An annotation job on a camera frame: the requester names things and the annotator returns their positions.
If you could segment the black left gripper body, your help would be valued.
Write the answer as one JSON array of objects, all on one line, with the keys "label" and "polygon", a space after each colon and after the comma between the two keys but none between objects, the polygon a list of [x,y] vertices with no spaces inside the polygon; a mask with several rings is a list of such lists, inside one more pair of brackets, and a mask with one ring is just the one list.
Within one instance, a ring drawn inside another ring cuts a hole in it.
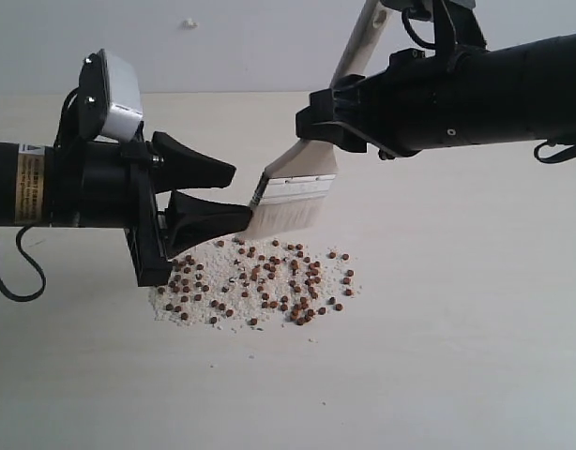
[{"label": "black left gripper body", "polygon": [[75,137],[55,148],[49,175],[50,224],[123,231],[140,287],[164,286],[172,272],[150,178],[160,160],[141,131],[127,142]]}]

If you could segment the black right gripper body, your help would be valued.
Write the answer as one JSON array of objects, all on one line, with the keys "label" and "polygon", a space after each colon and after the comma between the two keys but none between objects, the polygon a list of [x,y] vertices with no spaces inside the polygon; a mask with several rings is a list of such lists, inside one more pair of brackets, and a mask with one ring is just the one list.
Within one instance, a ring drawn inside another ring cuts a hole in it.
[{"label": "black right gripper body", "polygon": [[397,51],[381,72],[347,75],[311,93],[296,114],[296,136],[349,153],[372,144],[383,159],[460,146],[462,124],[449,110],[455,89],[448,84],[461,59],[460,46],[432,56],[416,48]]}]

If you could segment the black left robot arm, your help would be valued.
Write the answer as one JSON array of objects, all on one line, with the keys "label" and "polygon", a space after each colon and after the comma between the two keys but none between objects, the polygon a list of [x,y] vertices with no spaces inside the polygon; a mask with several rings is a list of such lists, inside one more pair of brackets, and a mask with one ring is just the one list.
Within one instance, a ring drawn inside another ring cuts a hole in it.
[{"label": "black left robot arm", "polygon": [[18,240],[33,227],[120,229],[138,286],[164,286],[174,257],[248,227],[248,206],[186,193],[226,188],[234,175],[163,132],[60,148],[0,142],[0,227],[18,228]]}]

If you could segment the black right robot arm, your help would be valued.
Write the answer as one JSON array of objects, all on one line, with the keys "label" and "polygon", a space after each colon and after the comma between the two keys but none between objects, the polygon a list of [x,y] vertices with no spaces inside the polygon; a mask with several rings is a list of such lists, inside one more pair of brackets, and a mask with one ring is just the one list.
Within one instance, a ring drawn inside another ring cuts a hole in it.
[{"label": "black right robot arm", "polygon": [[296,134],[383,158],[422,150],[546,141],[576,144],[576,34],[450,56],[409,48],[375,75],[313,92]]}]

